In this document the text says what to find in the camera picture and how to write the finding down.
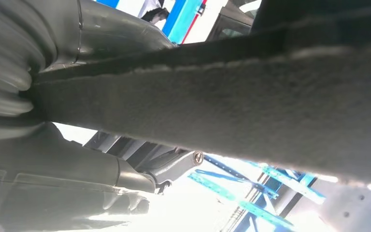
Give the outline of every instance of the red stripe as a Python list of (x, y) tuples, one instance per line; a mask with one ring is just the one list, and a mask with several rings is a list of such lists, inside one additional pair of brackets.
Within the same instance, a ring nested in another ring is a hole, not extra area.
[(183, 39), (183, 41), (181, 42), (181, 44), (184, 44), (184, 41), (186, 41), (186, 38), (187, 38), (188, 34), (190, 33), (191, 28), (193, 27), (194, 23), (196, 22), (198, 16), (199, 16), (199, 15), (196, 14), (196, 16), (194, 17), (193, 22), (191, 23), (190, 27), (188, 28), (187, 34), (184, 36), (184, 39)]

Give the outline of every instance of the blue metal frame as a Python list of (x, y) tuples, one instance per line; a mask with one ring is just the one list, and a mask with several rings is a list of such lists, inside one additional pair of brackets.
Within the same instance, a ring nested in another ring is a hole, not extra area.
[(240, 178), (236, 178), (236, 177), (232, 177), (232, 176), (228, 176), (228, 175), (222, 175), (222, 174), (209, 172), (209, 171), (204, 171), (204, 170), (200, 170), (200, 169), (196, 169), (195, 172), (197, 174), (209, 175), (209, 176), (212, 176), (212, 177), (222, 178), (222, 179), (226, 179), (226, 180), (230, 180), (230, 181), (234, 181), (234, 182), (239, 182), (239, 183), (250, 183), (253, 188), (258, 189), (260, 192), (268, 195), (269, 197), (271, 197), (273, 199), (276, 199), (279, 196), (278, 193), (276, 193), (274, 190), (270, 189), (269, 187), (267, 187), (265, 185), (262, 185), (260, 183), (252, 182), (250, 180), (242, 180)]
[(116, 8), (119, 0), (97, 0), (97, 2), (106, 6)]
[(311, 175), (308, 175), (303, 181), (303, 183), (300, 183), (294, 178), (287, 176), (266, 164), (258, 165), (257, 163), (253, 163), (253, 162), (249, 162), (249, 163), (253, 165), (254, 167), (260, 168), (268, 176), (278, 180), (279, 182), (290, 187), (295, 192), (302, 194), (304, 197), (310, 199), (311, 201), (317, 204), (322, 204), (325, 201), (325, 197), (322, 194), (308, 187), (309, 183), (313, 179)]
[(175, 1), (163, 27), (163, 33), (167, 35), (171, 42), (181, 44), (202, 2), (203, 0)]
[(300, 181), (300, 184), (304, 185), (304, 186), (308, 186), (312, 183), (312, 181), (316, 179), (316, 177), (314, 175), (311, 175), (311, 174), (303, 174), (300, 178), (299, 178), (299, 181)]
[(227, 173), (229, 173), (230, 175), (232, 175), (236, 178), (240, 178), (240, 179), (248, 180), (248, 181), (250, 180), (250, 179), (248, 179), (248, 177), (244, 176), (243, 174), (239, 173), (238, 171), (234, 170), (233, 168), (228, 167), (226, 164), (224, 164), (223, 162), (219, 161), (218, 159), (216, 159), (212, 156), (205, 155), (204, 159), (206, 161), (210, 162), (212, 165), (226, 171)]
[(236, 201), (238, 202), (239, 207), (247, 210), (248, 212), (252, 213), (253, 215), (263, 218), (264, 220), (267, 220), (268, 222), (274, 224), (274, 225), (279, 225), (282, 226), (288, 230), (293, 231), (294, 226), (292, 223), (289, 221), (285, 220), (284, 218), (281, 218), (279, 216), (275, 216), (262, 208), (258, 207), (252, 202), (248, 202), (245, 200), (240, 200), (235, 197), (234, 194), (232, 194), (230, 191), (227, 189), (221, 187), (220, 185), (214, 183), (213, 181), (204, 178), (201, 174), (199, 173), (191, 173), (189, 176), (192, 180), (196, 181), (197, 183), (207, 187), (208, 189), (214, 191), (215, 193), (219, 194), (220, 196), (226, 198), (227, 200), (230, 201)]

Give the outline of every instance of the bolt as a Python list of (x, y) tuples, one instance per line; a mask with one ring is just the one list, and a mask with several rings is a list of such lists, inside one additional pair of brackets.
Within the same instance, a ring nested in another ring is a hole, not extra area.
[(204, 160), (204, 154), (200, 151), (196, 151), (193, 154), (193, 160), (196, 165), (200, 165)]

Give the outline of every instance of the blue pillar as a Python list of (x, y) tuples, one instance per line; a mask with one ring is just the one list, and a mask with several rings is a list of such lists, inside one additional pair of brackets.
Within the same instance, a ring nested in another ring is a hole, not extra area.
[(97, 0), (97, 2), (106, 6), (116, 8), (119, 0)]
[(203, 0), (176, 0), (163, 33), (171, 42), (181, 44), (199, 11)]

